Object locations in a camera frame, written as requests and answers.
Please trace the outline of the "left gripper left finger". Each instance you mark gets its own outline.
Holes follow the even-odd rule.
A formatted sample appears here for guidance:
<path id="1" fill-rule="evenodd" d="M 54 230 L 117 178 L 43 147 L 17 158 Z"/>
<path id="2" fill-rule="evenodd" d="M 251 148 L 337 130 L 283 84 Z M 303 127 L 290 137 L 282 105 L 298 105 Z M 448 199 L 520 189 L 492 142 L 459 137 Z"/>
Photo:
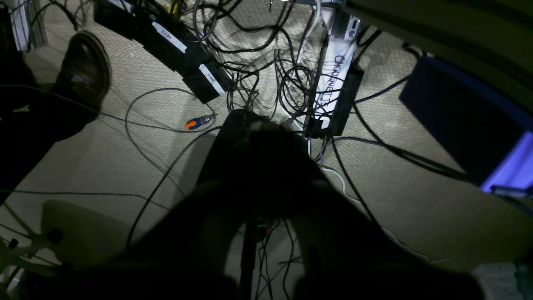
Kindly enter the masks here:
<path id="1" fill-rule="evenodd" d="M 122 300 L 249 300 L 257 227 L 267 219 L 267 118 L 228 115 L 192 193 L 121 256 Z"/>

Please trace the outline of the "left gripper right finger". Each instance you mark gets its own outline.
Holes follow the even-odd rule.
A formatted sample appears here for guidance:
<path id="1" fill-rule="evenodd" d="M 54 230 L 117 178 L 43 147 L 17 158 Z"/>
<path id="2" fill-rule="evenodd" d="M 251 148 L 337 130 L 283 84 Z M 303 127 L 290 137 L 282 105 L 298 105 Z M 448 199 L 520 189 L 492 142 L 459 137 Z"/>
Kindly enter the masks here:
<path id="1" fill-rule="evenodd" d="M 309 300 L 481 300 L 470 275 L 430 266 L 386 236 L 340 194 L 305 154 L 301 137 L 266 123 L 266 211 L 291 222 L 305 276 L 295 298 Z"/>

